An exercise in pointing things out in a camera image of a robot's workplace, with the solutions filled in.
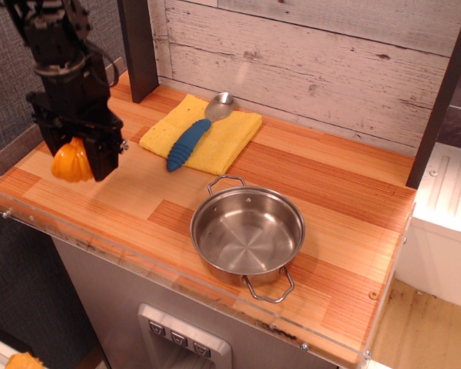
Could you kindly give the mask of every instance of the spoon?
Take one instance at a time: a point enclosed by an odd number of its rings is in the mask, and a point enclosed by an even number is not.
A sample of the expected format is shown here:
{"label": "spoon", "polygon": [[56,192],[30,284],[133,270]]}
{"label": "spoon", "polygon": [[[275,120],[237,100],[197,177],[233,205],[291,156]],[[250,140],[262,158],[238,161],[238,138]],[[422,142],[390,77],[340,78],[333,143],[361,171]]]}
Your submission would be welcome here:
{"label": "spoon", "polygon": [[167,170],[175,171],[190,157],[201,136],[215,121],[228,117],[234,109],[234,98],[228,92],[221,92],[205,109],[205,119],[193,123],[174,143],[167,157]]}

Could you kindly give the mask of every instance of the orange wooden surface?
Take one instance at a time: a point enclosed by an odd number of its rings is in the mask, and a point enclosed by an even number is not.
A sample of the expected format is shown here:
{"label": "orange wooden surface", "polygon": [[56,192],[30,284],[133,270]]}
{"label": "orange wooden surface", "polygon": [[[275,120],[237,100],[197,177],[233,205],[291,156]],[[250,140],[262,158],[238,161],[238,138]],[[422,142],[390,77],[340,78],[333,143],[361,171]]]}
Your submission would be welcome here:
{"label": "orange wooden surface", "polygon": [[[52,157],[41,145],[0,178],[0,207],[148,278],[169,281],[171,288],[280,339],[308,342],[312,352],[354,367],[359,357],[342,345],[368,348],[380,308],[369,293],[383,293],[413,206],[415,191],[404,186],[413,159],[264,117],[228,173],[285,194],[306,222],[306,240],[290,268],[296,288],[284,302],[268,304],[255,301],[245,286],[214,278],[191,243],[191,216],[214,176],[189,168],[168,173],[163,158],[138,146],[184,94],[160,86],[136,105],[126,74],[111,94],[109,106],[124,121],[123,135],[130,141],[119,168],[103,182],[69,184],[52,176]],[[287,287],[280,278],[257,293],[278,297]]]}

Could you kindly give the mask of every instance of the blue spoon handle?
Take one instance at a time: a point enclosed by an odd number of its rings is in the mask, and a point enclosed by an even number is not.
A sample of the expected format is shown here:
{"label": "blue spoon handle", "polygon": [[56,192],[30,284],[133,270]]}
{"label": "blue spoon handle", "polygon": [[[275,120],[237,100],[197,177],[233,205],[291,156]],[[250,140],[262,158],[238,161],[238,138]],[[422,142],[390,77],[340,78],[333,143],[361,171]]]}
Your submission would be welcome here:
{"label": "blue spoon handle", "polygon": [[167,157],[168,171],[175,171],[186,162],[194,147],[200,141],[201,136],[208,131],[211,124],[212,122],[209,119],[196,121],[179,137]]}

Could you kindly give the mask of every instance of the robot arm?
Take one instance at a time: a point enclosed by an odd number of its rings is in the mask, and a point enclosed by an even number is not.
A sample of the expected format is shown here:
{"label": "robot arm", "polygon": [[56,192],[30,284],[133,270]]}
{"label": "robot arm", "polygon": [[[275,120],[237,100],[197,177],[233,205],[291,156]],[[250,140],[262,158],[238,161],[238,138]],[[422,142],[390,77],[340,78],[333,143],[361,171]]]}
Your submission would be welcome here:
{"label": "robot arm", "polygon": [[103,51],[87,40],[88,12],[78,0],[3,0],[0,6],[31,49],[45,88],[26,98],[50,152],[81,138],[92,174],[102,181],[128,146],[121,137],[123,122],[108,109]]}

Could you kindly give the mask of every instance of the yellow towel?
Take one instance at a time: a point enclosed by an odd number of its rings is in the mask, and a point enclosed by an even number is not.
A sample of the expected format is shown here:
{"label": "yellow towel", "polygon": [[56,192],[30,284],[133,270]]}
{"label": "yellow towel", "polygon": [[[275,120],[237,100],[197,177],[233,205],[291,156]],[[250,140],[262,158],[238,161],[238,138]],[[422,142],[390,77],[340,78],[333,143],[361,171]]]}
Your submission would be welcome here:
{"label": "yellow towel", "polygon": [[[141,138],[140,146],[167,158],[173,144],[193,123],[205,118],[208,103],[187,95],[165,118],[162,118]],[[261,126],[261,115],[233,111],[231,115],[212,123],[193,154],[187,167],[222,175]]]}

